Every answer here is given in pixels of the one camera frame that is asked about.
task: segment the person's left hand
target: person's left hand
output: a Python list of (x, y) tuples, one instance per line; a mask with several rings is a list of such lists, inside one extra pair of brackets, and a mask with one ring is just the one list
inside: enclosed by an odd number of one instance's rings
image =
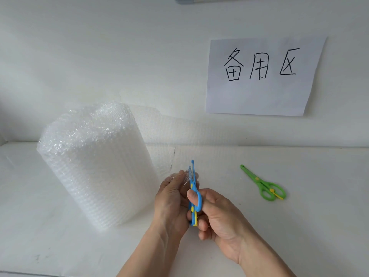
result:
[(186, 181), (186, 172), (180, 170), (172, 179), (167, 177), (160, 185), (155, 196), (154, 220), (163, 223), (171, 231), (175, 231), (180, 238), (186, 233), (189, 222), (187, 211), (189, 200), (187, 191), (190, 189), (190, 181)]

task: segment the bubble wrap roll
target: bubble wrap roll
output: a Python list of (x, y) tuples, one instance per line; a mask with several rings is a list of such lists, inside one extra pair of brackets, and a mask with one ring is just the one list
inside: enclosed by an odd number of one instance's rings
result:
[(69, 111), (44, 130), (37, 151), (99, 230), (154, 200), (159, 180), (127, 105)]

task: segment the person's right arm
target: person's right arm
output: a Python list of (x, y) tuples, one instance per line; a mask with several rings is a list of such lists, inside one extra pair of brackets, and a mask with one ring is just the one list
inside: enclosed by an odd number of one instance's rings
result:
[[(247, 277), (295, 277), (278, 254), (227, 198), (212, 189), (200, 189), (203, 198), (198, 228), (201, 240), (212, 239), (223, 254), (239, 264)], [(197, 205), (191, 189), (188, 199)]]

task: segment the person's left arm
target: person's left arm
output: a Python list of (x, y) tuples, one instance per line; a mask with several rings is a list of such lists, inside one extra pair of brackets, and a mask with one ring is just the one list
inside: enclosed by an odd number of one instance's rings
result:
[(186, 173), (179, 171), (171, 182), (162, 182), (155, 197), (154, 219), (137, 248), (117, 277), (166, 277), (177, 254), (189, 222), (189, 183)]

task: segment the gray plastic corner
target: gray plastic corner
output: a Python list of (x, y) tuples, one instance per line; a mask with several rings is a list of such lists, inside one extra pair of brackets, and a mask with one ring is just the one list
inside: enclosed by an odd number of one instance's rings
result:
[(176, 0), (178, 4), (193, 4), (193, 0)]

